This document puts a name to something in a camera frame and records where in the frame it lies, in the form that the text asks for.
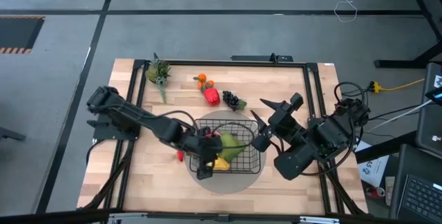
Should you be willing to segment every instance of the gray circular mat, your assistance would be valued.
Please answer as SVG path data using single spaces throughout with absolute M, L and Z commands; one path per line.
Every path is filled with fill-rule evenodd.
M 202 119 L 221 119 L 221 120 L 249 120 L 248 117 L 241 113 L 233 111 L 214 111 L 201 117 Z M 265 165 L 266 153 L 260 154 L 260 170 L 256 174 L 230 174 L 230 173 L 213 173 L 211 178 L 198 180 L 196 173 L 192 172 L 190 165 L 190 156 L 184 157 L 187 171 L 192 178 L 201 187 L 218 194 L 232 194 L 241 192 L 252 185 L 261 174 Z

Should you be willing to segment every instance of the black metal basket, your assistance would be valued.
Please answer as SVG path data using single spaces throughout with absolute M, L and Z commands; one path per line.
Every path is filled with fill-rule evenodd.
M 239 123 L 251 129 L 250 131 L 237 124 Z M 240 144 L 249 144 L 253 140 L 253 136 L 258 134 L 258 123 L 254 120 L 210 120 L 210 119 L 198 119 L 197 125 L 200 128 L 210 127 L 211 130 L 217 129 L 218 133 L 223 131 L 229 132 L 231 135 L 238 139 Z M 230 168 L 228 170 L 213 170 L 213 173 L 233 173 L 233 174 L 257 174 L 261 170 L 261 155 L 258 150 L 249 145 L 245 147 L 236 158 L 229 162 Z M 191 156 L 189 161 L 189 167 L 191 171 L 196 172 L 199 166 L 199 158 L 197 156 Z

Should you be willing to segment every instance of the orange fruit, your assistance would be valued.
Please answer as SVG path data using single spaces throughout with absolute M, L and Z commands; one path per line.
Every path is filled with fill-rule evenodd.
M 207 82 L 207 86 L 213 87 L 213 85 L 215 85 L 215 82 L 213 82 L 213 81 L 208 81 Z
M 206 86 L 206 82 L 198 82 L 198 89 L 201 89 L 203 86 Z
M 201 82 L 205 82 L 206 81 L 206 75 L 205 74 L 199 74 L 198 75 L 198 79 L 201 81 Z

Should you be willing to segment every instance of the red bell pepper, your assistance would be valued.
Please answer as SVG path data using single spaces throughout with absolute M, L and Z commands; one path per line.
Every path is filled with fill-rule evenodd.
M 206 88 L 203 92 L 204 97 L 206 98 L 206 101 L 211 106 L 216 106 L 220 103 L 220 95 L 218 94 L 218 91 L 215 88 Z

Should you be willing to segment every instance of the green plant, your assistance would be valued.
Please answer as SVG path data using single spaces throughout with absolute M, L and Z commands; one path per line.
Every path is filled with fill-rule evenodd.
M 169 71 L 171 67 L 166 61 L 161 61 L 155 56 L 152 64 L 146 71 L 146 77 L 151 82 L 156 83 L 157 78 L 167 78 L 170 77 Z
M 165 77 L 158 77 L 155 83 L 157 84 L 158 90 L 160 91 L 163 103 L 166 103 L 166 91 L 164 89 L 167 86 L 167 79 Z

